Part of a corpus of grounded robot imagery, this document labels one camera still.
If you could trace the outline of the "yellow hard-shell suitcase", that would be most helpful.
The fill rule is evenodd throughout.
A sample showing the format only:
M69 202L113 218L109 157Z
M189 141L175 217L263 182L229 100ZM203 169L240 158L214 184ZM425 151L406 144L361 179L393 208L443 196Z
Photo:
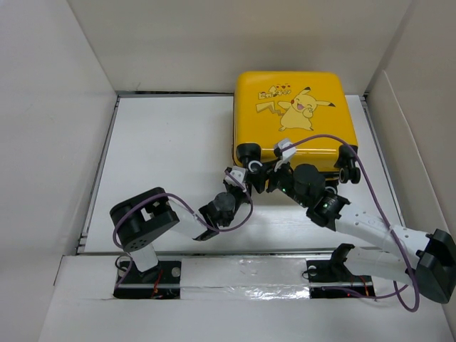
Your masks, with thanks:
M331 185L361 180L358 141L337 75L308 71L248 71L236 83L232 159L245 166L247 148L261 163L276 159L277 143L296 143L291 167L314 165Z

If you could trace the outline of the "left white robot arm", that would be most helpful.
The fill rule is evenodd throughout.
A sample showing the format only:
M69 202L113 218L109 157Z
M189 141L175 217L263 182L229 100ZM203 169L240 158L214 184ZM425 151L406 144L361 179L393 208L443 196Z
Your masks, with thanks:
M114 225L113 242L132 262L143 282L154 281L160 262L153 242L170 230L196 242L232 232L253 214L251 187L226 183L225 191L197 211L181 197L156 187L124 200L109 211Z

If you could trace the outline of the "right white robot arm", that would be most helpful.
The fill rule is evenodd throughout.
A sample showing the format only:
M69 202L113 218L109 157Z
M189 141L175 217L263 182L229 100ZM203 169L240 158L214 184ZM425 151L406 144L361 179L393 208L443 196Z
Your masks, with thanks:
M280 190L306 210L316 225L372 244L375 251L342 244L331 256L332 277L373 275L417 288L425 298L447 304L455 290L455 241L441 229L432 233L367 213L326 188L325 177L308 164L284 164L268 173L267 192Z

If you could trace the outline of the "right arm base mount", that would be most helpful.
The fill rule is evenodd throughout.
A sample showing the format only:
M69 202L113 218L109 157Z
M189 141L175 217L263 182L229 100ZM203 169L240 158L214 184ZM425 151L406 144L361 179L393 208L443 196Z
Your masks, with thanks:
M329 259L307 259L302 277L309 282L311 299L349 299L374 297L371 276L354 275L344 265L350 250L355 246L342 244Z

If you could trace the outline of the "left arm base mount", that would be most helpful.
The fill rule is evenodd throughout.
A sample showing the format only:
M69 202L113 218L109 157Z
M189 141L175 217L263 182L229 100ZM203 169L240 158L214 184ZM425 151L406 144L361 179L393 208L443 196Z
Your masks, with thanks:
M115 262L118 269L115 283L121 283L113 289L117 299L179 299L182 262L164 260L145 272L140 272L135 264L128 270L130 261L126 258Z

